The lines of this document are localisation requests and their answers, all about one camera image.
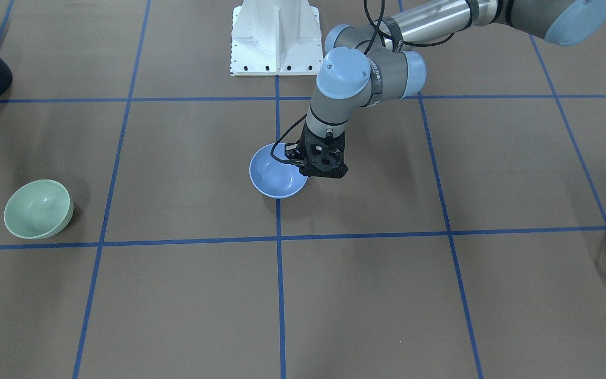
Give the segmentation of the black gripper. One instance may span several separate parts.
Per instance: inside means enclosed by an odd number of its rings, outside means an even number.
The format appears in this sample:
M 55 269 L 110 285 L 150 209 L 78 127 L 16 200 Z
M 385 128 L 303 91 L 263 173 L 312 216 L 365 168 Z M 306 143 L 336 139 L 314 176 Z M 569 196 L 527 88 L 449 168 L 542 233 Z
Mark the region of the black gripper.
M 302 155 L 303 166 L 299 173 L 308 177 L 323 177 L 341 179 L 347 174 L 344 163 L 346 135 L 327 139 L 311 131 L 301 132 L 299 151 Z

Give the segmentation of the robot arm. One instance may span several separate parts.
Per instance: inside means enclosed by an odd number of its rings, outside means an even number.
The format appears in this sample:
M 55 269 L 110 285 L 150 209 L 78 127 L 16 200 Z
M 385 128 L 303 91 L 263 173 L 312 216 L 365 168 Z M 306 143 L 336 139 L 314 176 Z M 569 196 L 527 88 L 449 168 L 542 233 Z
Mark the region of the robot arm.
M 356 28 L 327 34 L 325 57 L 298 141 L 286 165 L 303 176 L 340 179 L 346 126 L 354 110 L 418 94 L 427 67 L 415 48 L 436 46 L 474 26 L 503 24 L 553 45 L 577 45 L 606 22 L 606 1 L 430 1 Z

